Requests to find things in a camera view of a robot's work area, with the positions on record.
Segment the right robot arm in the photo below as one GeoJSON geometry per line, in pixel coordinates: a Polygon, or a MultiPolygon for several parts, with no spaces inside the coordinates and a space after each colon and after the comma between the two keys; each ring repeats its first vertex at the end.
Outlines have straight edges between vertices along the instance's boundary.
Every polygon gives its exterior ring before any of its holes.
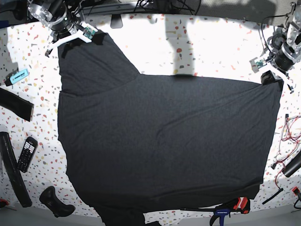
{"type": "Polygon", "coordinates": [[[85,22],[84,8],[102,4],[94,0],[30,0],[28,11],[35,19],[51,30],[53,37],[45,56],[52,50],[73,40],[101,45],[105,34],[85,22]]]}

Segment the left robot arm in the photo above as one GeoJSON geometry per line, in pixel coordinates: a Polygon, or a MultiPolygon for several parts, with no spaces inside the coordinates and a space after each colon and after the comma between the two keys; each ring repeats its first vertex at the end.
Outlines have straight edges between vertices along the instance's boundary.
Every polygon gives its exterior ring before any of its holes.
{"type": "Polygon", "coordinates": [[[263,52],[260,57],[250,60],[250,65],[254,73],[261,73],[262,85],[282,81],[292,94],[294,88],[289,71],[301,61],[301,2],[291,2],[290,6],[289,13],[278,16],[285,18],[281,30],[270,38],[264,37],[261,24],[259,34],[263,52]]]}

